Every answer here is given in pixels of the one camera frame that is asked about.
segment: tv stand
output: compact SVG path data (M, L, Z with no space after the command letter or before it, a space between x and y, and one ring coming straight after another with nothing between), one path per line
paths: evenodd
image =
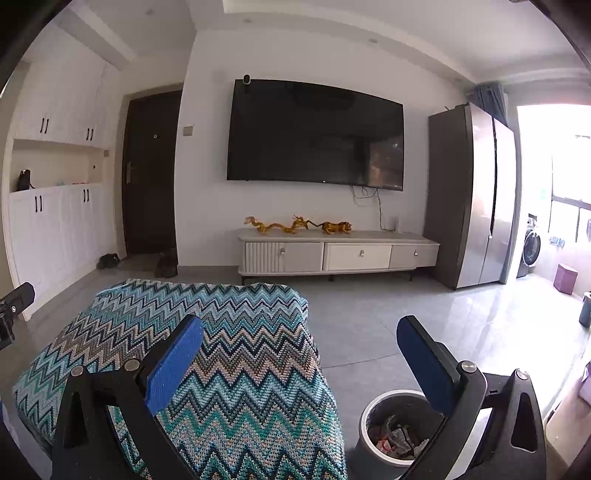
M243 277L329 275L414 270L433 267L439 244L415 233L353 231L326 235L321 230L281 230L262 235L238 231Z

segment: washing machine door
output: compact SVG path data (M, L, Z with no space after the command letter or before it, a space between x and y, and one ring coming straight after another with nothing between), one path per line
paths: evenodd
M532 267L540 256L541 248L542 240L540 236L532 230L525 237L525 243L523 245L523 263L528 267Z

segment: white wall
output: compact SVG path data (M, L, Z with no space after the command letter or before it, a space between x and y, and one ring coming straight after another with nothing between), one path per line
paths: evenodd
M180 265L238 265L235 229L254 215L290 223L294 213L379 229L377 202L357 207L346 186L226 181L234 80L321 83L377 95L404 105L403 192L381 192L388 228L400 216L405 231L422 233L427 198L429 115L463 103L447 81L379 47L328 35L266 28L197 33L181 102L177 137L175 213Z

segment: drawer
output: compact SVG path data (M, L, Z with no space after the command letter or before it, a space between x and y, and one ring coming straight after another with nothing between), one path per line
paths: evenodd
M324 244L324 270L387 270L391 245Z
M432 267L437 262L438 245L392 245L390 268Z
M322 242L246 242L244 272L248 274L322 271Z

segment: television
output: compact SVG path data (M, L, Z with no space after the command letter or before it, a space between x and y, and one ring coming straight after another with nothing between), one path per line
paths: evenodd
M236 80L228 180L402 190L402 105L313 83Z

